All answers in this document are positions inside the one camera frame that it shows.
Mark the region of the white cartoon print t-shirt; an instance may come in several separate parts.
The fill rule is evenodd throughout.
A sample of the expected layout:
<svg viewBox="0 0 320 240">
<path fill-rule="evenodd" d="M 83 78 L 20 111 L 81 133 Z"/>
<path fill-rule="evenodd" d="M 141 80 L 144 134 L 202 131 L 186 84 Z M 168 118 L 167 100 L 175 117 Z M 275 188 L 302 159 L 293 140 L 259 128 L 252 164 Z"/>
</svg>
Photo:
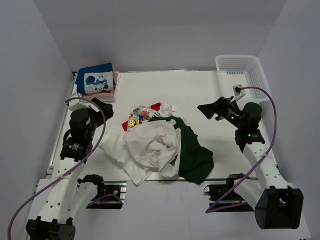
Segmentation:
<svg viewBox="0 0 320 240">
<path fill-rule="evenodd" d="M 133 109 L 128 120 L 121 124 L 124 132 L 130 131 L 132 128 L 149 122 L 152 118 L 167 118 L 177 113 L 174 105 L 168 102 L 158 102 L 150 106 L 139 105 Z"/>
</svg>

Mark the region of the white t-shirt red print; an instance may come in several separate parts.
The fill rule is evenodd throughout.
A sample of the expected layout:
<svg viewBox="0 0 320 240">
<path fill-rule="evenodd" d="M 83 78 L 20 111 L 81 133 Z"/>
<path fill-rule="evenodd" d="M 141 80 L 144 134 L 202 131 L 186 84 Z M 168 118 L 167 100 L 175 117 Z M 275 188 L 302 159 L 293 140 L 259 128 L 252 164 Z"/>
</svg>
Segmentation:
<svg viewBox="0 0 320 240">
<path fill-rule="evenodd" d="M 125 132 L 122 127 L 106 132 L 99 148 L 116 161 L 135 185 L 152 173 L 164 178 L 178 175 L 181 130 L 165 120 L 143 123 Z"/>
</svg>

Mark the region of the dark green t-shirt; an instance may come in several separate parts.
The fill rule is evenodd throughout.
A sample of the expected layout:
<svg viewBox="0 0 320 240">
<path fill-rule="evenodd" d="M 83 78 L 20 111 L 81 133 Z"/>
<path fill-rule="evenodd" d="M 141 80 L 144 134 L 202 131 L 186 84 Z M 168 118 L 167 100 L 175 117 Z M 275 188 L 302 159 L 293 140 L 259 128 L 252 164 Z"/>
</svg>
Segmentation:
<svg viewBox="0 0 320 240">
<path fill-rule="evenodd" d="M 213 152 L 200 145 L 198 135 L 180 117 L 153 117 L 154 121 L 172 122 L 181 134 L 181 150 L 178 175 L 188 182 L 201 184 L 214 168 Z"/>
</svg>

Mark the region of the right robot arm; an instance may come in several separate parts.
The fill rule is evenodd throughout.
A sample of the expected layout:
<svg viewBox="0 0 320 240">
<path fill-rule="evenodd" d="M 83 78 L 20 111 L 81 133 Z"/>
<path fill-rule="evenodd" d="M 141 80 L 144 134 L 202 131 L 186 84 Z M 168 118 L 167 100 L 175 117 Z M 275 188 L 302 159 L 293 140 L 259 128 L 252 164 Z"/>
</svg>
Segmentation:
<svg viewBox="0 0 320 240">
<path fill-rule="evenodd" d="M 229 177 L 223 194 L 207 209 L 208 213 L 222 211 L 216 205 L 227 196 L 233 200 L 241 197 L 254 211 L 261 229 L 298 229 L 304 196 L 282 177 L 269 148 L 259 130 L 262 107 L 248 102 L 239 109 L 232 98 L 220 97 L 214 103 L 197 107 L 207 119 L 227 120 L 236 127 L 235 142 L 249 161 L 251 169 L 245 175 Z"/>
</svg>

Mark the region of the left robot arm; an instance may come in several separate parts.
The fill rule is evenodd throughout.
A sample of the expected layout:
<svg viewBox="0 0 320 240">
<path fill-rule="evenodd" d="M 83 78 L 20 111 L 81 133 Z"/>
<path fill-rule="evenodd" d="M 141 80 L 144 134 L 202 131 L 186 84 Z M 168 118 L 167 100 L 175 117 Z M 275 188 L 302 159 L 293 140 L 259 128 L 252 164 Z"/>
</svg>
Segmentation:
<svg viewBox="0 0 320 240">
<path fill-rule="evenodd" d="M 96 97 L 89 104 L 67 103 L 71 114 L 57 162 L 57 176 L 47 187 L 49 196 L 35 219 L 29 219 L 25 230 L 32 240 L 72 240 L 76 234 L 74 221 L 92 199 L 105 196 L 104 179 L 97 174 L 80 178 L 89 156 L 97 148 L 93 138 L 98 127 L 106 127 L 114 115 L 113 106 Z"/>
</svg>

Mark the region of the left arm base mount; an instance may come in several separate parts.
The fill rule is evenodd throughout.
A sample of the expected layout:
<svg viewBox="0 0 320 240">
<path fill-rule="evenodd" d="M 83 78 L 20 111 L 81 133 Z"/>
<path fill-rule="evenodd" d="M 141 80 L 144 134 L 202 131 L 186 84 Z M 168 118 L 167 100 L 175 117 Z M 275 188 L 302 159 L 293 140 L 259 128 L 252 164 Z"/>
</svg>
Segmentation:
<svg viewBox="0 0 320 240">
<path fill-rule="evenodd" d="M 93 184 L 96 196 L 89 202 L 87 209 L 114 209 L 119 210 L 125 201 L 127 192 L 126 182 L 107 183 L 97 174 L 87 174 L 77 179 L 78 189 L 84 183 Z"/>
</svg>

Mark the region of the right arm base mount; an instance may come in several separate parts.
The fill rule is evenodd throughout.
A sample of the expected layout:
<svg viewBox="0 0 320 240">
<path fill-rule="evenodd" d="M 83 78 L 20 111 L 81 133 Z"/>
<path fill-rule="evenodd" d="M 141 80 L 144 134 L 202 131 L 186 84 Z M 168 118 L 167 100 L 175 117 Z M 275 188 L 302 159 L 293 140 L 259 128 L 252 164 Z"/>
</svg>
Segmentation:
<svg viewBox="0 0 320 240">
<path fill-rule="evenodd" d="M 218 200 L 223 194 L 225 194 L 229 189 L 231 189 L 236 180 L 240 180 L 244 176 L 243 173 L 230 174 L 227 179 L 222 181 L 213 181 L 204 187 L 203 193 L 209 197 L 209 206 L 211 206 L 216 200 Z M 218 212 L 253 212 L 252 207 L 245 203 L 245 200 L 232 191 L 223 200 L 221 200 L 216 208 L 222 208 L 229 205 L 241 204 L 240 206 L 235 206 L 231 208 L 221 209 Z"/>
</svg>

